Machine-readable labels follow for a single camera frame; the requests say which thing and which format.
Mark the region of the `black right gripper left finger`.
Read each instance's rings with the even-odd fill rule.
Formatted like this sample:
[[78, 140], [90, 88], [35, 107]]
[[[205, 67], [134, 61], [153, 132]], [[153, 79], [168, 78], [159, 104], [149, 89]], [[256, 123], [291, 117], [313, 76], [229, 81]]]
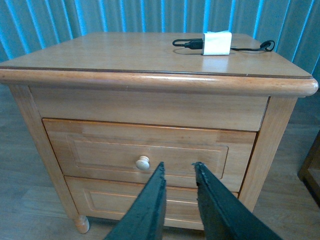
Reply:
[[160, 162], [147, 184], [106, 240], [161, 240], [166, 214], [165, 166]]

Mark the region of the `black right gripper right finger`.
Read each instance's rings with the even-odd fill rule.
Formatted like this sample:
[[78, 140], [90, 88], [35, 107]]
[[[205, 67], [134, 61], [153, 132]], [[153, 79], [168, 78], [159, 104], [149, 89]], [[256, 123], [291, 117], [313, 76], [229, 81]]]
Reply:
[[197, 201], [206, 240], [280, 240], [202, 162], [193, 164]]

